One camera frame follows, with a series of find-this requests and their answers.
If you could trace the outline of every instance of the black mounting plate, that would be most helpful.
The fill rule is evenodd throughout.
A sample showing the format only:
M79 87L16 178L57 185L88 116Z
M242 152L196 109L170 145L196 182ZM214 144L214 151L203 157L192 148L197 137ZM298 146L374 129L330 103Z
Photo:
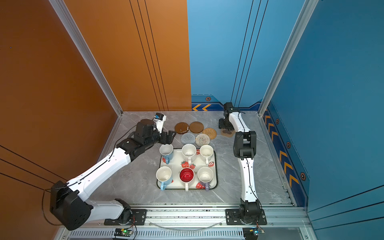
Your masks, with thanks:
M131 217L135 216L135 225L136 226L143 226L145 219L147 218L147 210L146 209L131 209L131 211L132 211ZM106 225L106 226L116 226L116 225L131 226L132 221L129 221L128 223L126 223L124 225L120 225L120 222L116 219L106 219L104 221L104 225Z
M266 225L266 217L265 212L262 209L261 213L258 217L255 218L255 220L251 224L243 224L240 220L240 211L239 209L226 209L225 210L225 216L227 219L227 225Z

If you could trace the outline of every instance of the black line on wall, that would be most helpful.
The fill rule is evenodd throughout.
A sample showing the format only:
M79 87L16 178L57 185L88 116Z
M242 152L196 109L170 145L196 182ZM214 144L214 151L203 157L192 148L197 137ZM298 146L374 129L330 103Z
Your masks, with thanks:
M239 105L238 105L238 107L240 106L240 101L241 101L241 98L242 98L242 96L243 96L243 92L244 92L244 88L245 88L245 83L247 82L247 77L248 77L248 73L249 73L249 68L251 67L253 54L255 53L257 40L259 39L259 34L260 34L260 30L261 30L261 28L262 28L262 24L263 24L263 20L264 20L264 16L265 16L266 7L268 6L268 1L269 1L269 0L267 0L266 5L265 5L265 9L264 9L264 14L263 14L262 22L260 23L259 33L257 34L255 47L253 48L253 53L252 53L251 61L250 61L250 63L249 63L249 67L248 67L247 75L245 76L244 86L243 86L243 90L241 91L241 96L240 96L240 100L239 100Z
M8 175L6 175L6 174L4 174L4 173L2 173L2 172L0 172L0 174L1 174L1 175L4 175L4 176L6 176L6 177L9 177L9 178L15 179L15 180L17 180L17 181L19 181L19 182L22 182L22 183L28 184L28 185L30 185L30 186L32 186L32 187L35 187L35 188L38 188L38 189L44 190L44 189L42 189L42 188L40 188L40 187L37 187L37 186L35 186L35 185L32 185L32 184L30 184L30 183L27 183L27 182L21 181L21 180L19 180L19 179L17 179L17 178L14 178L14 177L8 176Z
M23 170L23 171L25 171L25 172L28 172L28 173L30 173L30 174L32 174L32 175L35 175L36 177L39 177L39 178L41 178L41 179L44 179L44 180L46 180L46 181L48 181L48 182L54 184L54 182L51 182L51 181L49 181L48 179L45 179L45 178L40 177L39 175L36 175L36 174L34 174L34 173L32 173L32 172L30 172L30 171L28 171L28 170L25 170L24 168L18 167L18 166L14 165L14 164L12 164L12 163L10 163L10 162L7 162L7 161L4 160L4 159L1 159L1 158L0 158L0 160L1 160L1 161L4 161L4 162L6 162L6 163L8 163L8 164L10 164L10 165L12 165L12 166L14 166L14 167L17 167L17 168L19 168L19 169L21 169L21 170Z
M149 28L151 29L151 35L152 35L152 40L153 40L153 46L155 47L155 54L156 54L156 59L157 59L157 65L159 66L159 72L160 72L161 84L163 85L164 98L166 99L167 110L169 111L169 108L168 108L168 101L167 101L167 95L166 95L166 90L165 90L165 88L164 88L163 77L161 76L160 63L159 63L159 58L158 58L158 56L157 56L156 45L155 45L155 39L153 38L152 27L151 27L151 21L149 20L149 14L148 14L148 8L147 8L147 2L146 2L146 0L144 0L144 3L145 3L145 8L146 8L146 10L147 10L147 16L148 16Z
M62 178L62 179L64 179L65 181L68 181L67 179L65 179L65 178L63 178L63 177L60 177L60 176L59 176L59 175L57 175L56 173L53 173L53 172L49 171L48 169L46 169L46 168L43 168L42 166L40 166L40 165L38 165L38 164L36 164L36 163L32 162L31 160L28 160L28 159L26 159L25 157L23 157L23 156L21 156L21 155L19 155L19 154L15 153L14 151L11 151L11 150L9 150L8 148L6 148L6 147L4 147L4 146L2 146L2 145L0 145L0 147L4 148L5 150L8 150L8 151L10 151L11 153L13 153L13 154L15 154L15 155L17 155L17 156L21 157L21 158L22 158L22 159L24 159L24 160L27 160L27 161L29 161L30 163L33 163L34 165L36 165L36 166L38 166L38 167L41 167L42 169L44 169L44 170L46 170L46 171L48 171L48 172L52 173L53 175L56 175L56 176L58 176L59 178Z
M142 16L142 14L141 14L141 10L140 10L139 0L137 0L137 5L139 6L139 12L140 12L140 16L141 16L141 22L143 23L143 28L144 28L145 38L147 39L149 55L151 56L151 61L152 61L152 66L153 66L153 71L155 72L155 78L156 78L156 82L157 82L157 88L159 89L159 93L160 93L161 104L163 105L163 109L165 109L165 107L164 107L164 103L163 103L163 97L161 96L161 91L160 91L159 81L158 81L158 79L157 79L157 74L156 74L155 64L153 63L153 58L152 58L151 48L149 47L149 42L148 42L148 37L147 37L147 31L145 30L145 25L144 25L144 21L143 21L143 16Z
M371 218L371 219L367 219L367 220L361 220L361 221L350 222L350 223L345 223L345 224L339 224L339 225L330 226L330 227L318 228L318 229L314 229L314 230L321 230L321 229L326 229L326 228L331 228L331 227L339 227L339 226L344 226L344 225L349 225L349 224L354 224L354 223L359 223L359 222L368 222L368 221L382 219L382 218L384 218L384 217L376 217L376 218Z
M129 0L129 4L131 5L133 18L134 18L134 20L135 20L135 24L136 24L136 28L137 28L137 33L139 34L139 39L140 39L141 47L143 48L143 53L144 53L145 62L147 63L149 76L150 76L150 78L151 78L152 87L153 87L153 92L155 93L155 97L156 97L156 101L157 101L157 106L159 107L159 111L160 111L159 100L157 99L157 95L156 95L156 91L155 91L155 85L153 84L153 80L152 80L152 76L151 76L151 71L149 70L149 65L148 65L148 62L147 62L147 57L145 56L144 46L143 46L143 42L141 41L140 32L139 32L139 27L137 26L136 17L135 17L135 13L133 12L133 7L132 7L131 0Z
M345 212L340 212L340 213L337 213L337 214L332 214L332 215L330 215L330 216L326 216L326 217L318 218L318 219L315 219L315 220L311 220L311 222L313 222L313 221L317 221L317 220L320 220L320 219L324 219L324 218L327 218L327 217L333 217L333 216L336 216L336 215L339 215L339 214L344 214L344 213L346 213L346 212L351 212L351 211L355 211L355 210L363 209L363 208L366 208L366 207L375 206L375 205L377 205L377 204L382 204L382 203L384 203L384 201L382 201L382 202L377 202L377 203L375 203L375 204L369 204L369 205L366 205L366 206L363 206L363 207L358 207L358 208L351 209L351 210L348 210L348 211L345 211Z
M251 40L249 40L249 45L248 45L247 54L246 54L246 56L245 56L245 61L244 61L244 66L243 66L243 71L242 71L242 73L241 73L240 83L239 83L239 87L237 88L236 99L235 99L235 103L233 104L233 106L236 106L237 96L239 95L239 89L240 89L240 85L241 85L241 79L243 78L244 68L245 68L245 65L246 65L246 63L247 63L247 58L248 58L248 53L249 53L249 47L251 46L252 37L253 37L253 31L255 30L256 20L257 20L257 16L259 15L259 10L260 10L260 4L261 4L261 3L262 3L262 0L260 0L259 8L257 9L256 18L255 18L255 23L253 24L253 29L252 29L252 34L251 34Z
M243 54L243 48L244 48L244 43L245 43L245 37L247 36L247 30L248 30L249 19L250 19L250 17L251 17L252 6L253 6L253 0L252 0L252 4L251 4L251 10L249 11L249 17L248 17L248 22L247 22L247 28L245 29L244 40L243 40L243 46L242 46L242 48L241 48L239 64L238 64L238 66L237 66L237 71L236 71L235 83L233 84L233 90L232 90L232 95L231 95L231 102L232 102L232 98L233 98L233 93L235 92L237 73L239 72L240 61L241 61L241 55Z
M338 201L336 201L336 202L333 202L333 203L327 204L327 205L325 205L325 206L322 206L322 207L318 207L318 208L316 208L316 209L313 209L313 210L310 210L310 211L308 211L308 212L316 211L316 210L318 210L318 209L321 209L321 208L323 208L323 207L327 207L327 206L329 206L329 205L332 205L332 204L335 204L335 203L338 203L338 202L341 202L341 201L347 200L347 199L349 199L349 198L352 198L352 197L356 197L356 196L358 196L358 195L364 194L364 193L366 193L366 192L370 192L370 191L372 191L372 190L375 190L375 189L378 189L378 188L381 188L381 187L384 187L384 185L381 185L381 186L378 186L378 187L375 187L375 188L372 188L372 189L366 190L366 191L364 191L364 192L361 192L361 193L355 194L355 195L353 195L353 196L350 196L350 197L346 197L346 198L344 198L344 199L338 200Z

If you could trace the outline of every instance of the tray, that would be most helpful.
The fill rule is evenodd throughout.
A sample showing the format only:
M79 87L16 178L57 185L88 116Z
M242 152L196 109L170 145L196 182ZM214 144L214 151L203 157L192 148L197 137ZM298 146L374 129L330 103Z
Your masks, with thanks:
M174 151L174 155L173 155L172 160L169 161L169 164L166 164L162 160L162 157L160 157L159 168L166 166L166 167L169 167L172 170L172 179L173 179L173 181L165 189L172 189L172 190L182 189L182 190L185 191L185 183L183 183L180 180L179 174L180 174L180 171L183 169L183 166L185 166L185 164L188 165L188 162L185 163L183 166L181 166L181 163L184 161L184 156L181 153L181 148L174 149L173 151ZM210 165L213 164L213 166L209 166L209 167L212 169L212 171L214 173L214 177L213 177L211 183L209 184L209 189L215 189L217 187L217 185L218 185L217 166L216 166L216 152L215 151L214 151L214 155L212 156L212 158L209 161L209 163L210 163ZM196 185L199 183L199 178L197 177L197 172L202 167L208 167L205 164L205 160L203 160L203 157L200 155L200 149L197 150L197 158L196 158L195 161L192 162L192 164L195 164L195 168L193 169L193 171L195 173L195 177L193 178L192 182L188 184L188 187L189 187L190 190L191 189L192 190L197 189L197 190L204 190L205 191L205 189L198 189L198 188L196 188ZM161 186L161 182L157 181L157 187L160 188L160 186Z

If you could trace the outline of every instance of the strawberry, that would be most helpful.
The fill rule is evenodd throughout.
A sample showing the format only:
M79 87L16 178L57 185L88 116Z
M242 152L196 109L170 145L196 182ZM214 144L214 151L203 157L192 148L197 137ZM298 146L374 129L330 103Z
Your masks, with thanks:
M198 182L196 185L196 189L205 189L205 185L202 184L201 182Z
M183 168L186 168L186 167L189 167L189 164L188 164L188 162L186 162L186 161L182 161L182 162L181 162L181 166L182 166Z

